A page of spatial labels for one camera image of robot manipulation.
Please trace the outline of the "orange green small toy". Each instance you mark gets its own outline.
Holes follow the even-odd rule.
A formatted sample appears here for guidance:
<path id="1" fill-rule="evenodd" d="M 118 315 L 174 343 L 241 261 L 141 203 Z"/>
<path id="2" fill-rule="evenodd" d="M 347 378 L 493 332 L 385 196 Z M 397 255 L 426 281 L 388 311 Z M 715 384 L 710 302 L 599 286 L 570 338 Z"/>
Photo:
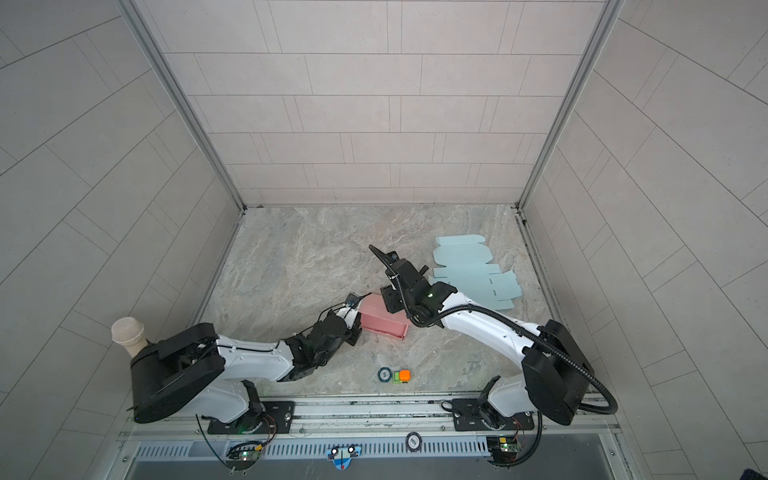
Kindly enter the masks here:
<path id="1" fill-rule="evenodd" d="M 408 383 L 411 380 L 410 370 L 398 370 L 393 373 L 392 381 L 394 383 Z"/>

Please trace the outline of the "light blue paper box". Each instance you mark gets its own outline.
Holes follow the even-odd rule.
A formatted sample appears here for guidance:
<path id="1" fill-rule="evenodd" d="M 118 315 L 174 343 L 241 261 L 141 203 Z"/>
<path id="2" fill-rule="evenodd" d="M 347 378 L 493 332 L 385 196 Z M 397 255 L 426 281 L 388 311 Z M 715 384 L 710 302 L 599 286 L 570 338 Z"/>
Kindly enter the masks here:
<path id="1" fill-rule="evenodd" d="M 522 289 L 513 271 L 503 272 L 493 262 L 485 241 L 483 236 L 475 234 L 437 237 L 433 258 L 438 267 L 429 282 L 452 285 L 482 306 L 511 310 Z"/>

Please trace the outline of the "blue red sticker tag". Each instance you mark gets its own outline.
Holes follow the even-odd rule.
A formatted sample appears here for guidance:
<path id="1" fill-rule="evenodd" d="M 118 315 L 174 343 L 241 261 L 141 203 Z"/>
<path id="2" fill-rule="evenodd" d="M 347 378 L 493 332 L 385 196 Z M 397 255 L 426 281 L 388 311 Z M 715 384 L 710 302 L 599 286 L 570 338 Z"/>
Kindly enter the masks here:
<path id="1" fill-rule="evenodd" d="M 326 457 L 337 470 L 344 471 L 353 459 L 360 456 L 361 451 L 359 445 L 333 446 L 326 452 Z"/>

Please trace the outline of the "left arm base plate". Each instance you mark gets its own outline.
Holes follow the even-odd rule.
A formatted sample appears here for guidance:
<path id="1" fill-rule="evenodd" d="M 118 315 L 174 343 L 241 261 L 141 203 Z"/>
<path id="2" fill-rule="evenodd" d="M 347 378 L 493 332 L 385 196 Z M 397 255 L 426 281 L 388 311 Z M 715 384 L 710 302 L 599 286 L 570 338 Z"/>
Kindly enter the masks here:
<path id="1" fill-rule="evenodd" d="M 290 432 L 296 403 L 293 401 L 266 401 L 263 411 L 246 412 L 239 419 L 228 424 L 212 418 L 206 433 L 209 435 L 272 435 Z"/>

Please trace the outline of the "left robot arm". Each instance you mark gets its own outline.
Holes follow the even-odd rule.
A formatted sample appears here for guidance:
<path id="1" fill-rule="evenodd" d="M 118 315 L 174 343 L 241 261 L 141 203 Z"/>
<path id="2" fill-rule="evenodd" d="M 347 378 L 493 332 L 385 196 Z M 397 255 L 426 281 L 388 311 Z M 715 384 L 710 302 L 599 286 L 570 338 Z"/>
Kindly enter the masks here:
<path id="1" fill-rule="evenodd" d="M 274 343 L 235 340 L 211 323 L 194 325 L 131 353 L 133 420 L 157 422 L 198 415 L 222 424 L 261 409 L 254 381 L 293 382 L 327 365 L 340 347 L 362 333 L 360 313 L 330 310 L 306 332 Z"/>

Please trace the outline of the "right green circuit board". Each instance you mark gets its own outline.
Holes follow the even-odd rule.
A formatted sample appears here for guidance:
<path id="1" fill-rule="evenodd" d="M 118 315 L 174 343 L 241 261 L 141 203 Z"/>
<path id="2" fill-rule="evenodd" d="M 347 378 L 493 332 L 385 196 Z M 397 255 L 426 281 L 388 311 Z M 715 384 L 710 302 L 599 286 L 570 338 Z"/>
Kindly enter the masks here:
<path id="1" fill-rule="evenodd" d="M 516 437 L 487 436 L 488 462 L 494 466 L 511 467 L 519 456 L 521 444 Z"/>

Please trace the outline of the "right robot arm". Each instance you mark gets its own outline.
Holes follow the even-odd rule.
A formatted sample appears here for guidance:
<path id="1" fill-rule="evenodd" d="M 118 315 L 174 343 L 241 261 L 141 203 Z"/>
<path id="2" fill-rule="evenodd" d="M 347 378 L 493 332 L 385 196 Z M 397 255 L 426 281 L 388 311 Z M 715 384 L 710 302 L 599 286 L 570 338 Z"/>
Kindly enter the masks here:
<path id="1" fill-rule="evenodd" d="M 535 412 L 560 425 L 581 410 L 613 415 L 618 402 L 594 374 L 568 329 L 555 320 L 522 322 L 471 300 L 442 281 L 431 283 L 395 251 L 369 247 L 390 281 L 381 289 L 390 313 L 403 311 L 419 328 L 440 327 L 467 335 L 511 360 L 521 373 L 492 378 L 477 401 L 476 417 L 500 429 L 519 413 Z"/>

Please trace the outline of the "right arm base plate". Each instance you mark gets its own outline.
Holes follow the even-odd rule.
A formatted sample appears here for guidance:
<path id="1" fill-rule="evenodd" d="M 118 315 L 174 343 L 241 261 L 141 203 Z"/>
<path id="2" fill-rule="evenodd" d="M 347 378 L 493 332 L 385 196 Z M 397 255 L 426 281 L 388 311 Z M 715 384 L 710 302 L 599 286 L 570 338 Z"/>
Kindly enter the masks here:
<path id="1" fill-rule="evenodd" d="M 441 408 L 452 415 L 457 432 L 532 431 L 535 415 L 531 412 L 503 417 L 488 402 L 473 398 L 456 398 L 441 402 Z"/>

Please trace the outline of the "left green circuit board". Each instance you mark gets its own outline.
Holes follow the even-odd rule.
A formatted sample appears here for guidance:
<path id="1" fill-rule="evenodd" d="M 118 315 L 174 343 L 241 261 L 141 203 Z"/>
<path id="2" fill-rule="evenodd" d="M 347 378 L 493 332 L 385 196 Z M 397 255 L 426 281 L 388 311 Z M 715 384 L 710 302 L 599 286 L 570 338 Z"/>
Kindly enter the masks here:
<path id="1" fill-rule="evenodd" d="M 226 454 L 226 459 L 235 470 L 242 471 L 251 468 L 261 457 L 265 444 L 260 441 L 248 441 L 232 446 Z"/>

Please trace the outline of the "pink paper box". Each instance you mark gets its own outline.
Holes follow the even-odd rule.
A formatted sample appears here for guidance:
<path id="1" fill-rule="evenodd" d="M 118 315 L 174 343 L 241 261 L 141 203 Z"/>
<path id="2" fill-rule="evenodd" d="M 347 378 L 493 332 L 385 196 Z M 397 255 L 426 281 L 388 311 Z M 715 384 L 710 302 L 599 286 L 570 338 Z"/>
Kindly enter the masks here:
<path id="1" fill-rule="evenodd" d="M 406 337 L 410 321 L 405 313 L 389 313 L 384 299 L 379 294 L 370 294 L 363 298 L 358 306 L 361 327 L 377 334 L 403 340 Z"/>

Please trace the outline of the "aluminium rail frame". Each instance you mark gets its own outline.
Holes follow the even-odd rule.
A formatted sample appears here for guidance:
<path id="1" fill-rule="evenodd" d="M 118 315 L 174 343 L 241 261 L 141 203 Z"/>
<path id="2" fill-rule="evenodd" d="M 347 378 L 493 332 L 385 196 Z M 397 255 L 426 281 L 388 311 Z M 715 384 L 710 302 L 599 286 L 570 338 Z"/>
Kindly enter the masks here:
<path id="1" fill-rule="evenodd" d="M 271 397 L 266 401 L 296 403 L 290 432 L 272 435 L 209 435 L 209 421 L 196 420 L 190 415 L 173 416 L 151 424 L 136 424 L 129 420 L 117 434 L 120 441 L 181 441 L 204 440 L 212 443 L 270 439 L 273 445 L 311 440 L 326 443 L 352 438 L 404 439 L 410 432 L 423 438 L 492 435 L 494 431 L 457 432 L 452 415 L 441 408 L 441 402 L 456 398 L 479 399 L 478 392 L 457 394 L 402 395 L 320 395 L 296 398 Z"/>

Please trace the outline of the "green circuit board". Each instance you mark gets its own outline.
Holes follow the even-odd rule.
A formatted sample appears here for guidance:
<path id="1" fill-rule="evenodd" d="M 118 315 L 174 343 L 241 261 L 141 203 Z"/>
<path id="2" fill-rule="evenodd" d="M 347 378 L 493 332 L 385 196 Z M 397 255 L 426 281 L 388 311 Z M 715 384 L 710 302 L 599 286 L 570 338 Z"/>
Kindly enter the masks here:
<path id="1" fill-rule="evenodd" d="M 226 459 L 235 470 L 242 471 L 251 468 L 261 457 L 265 444 L 260 441 L 248 441 L 232 446 L 226 454 Z"/>
<path id="2" fill-rule="evenodd" d="M 521 444 L 516 437 L 487 436 L 488 462 L 494 466 L 511 467 L 519 456 Z"/>

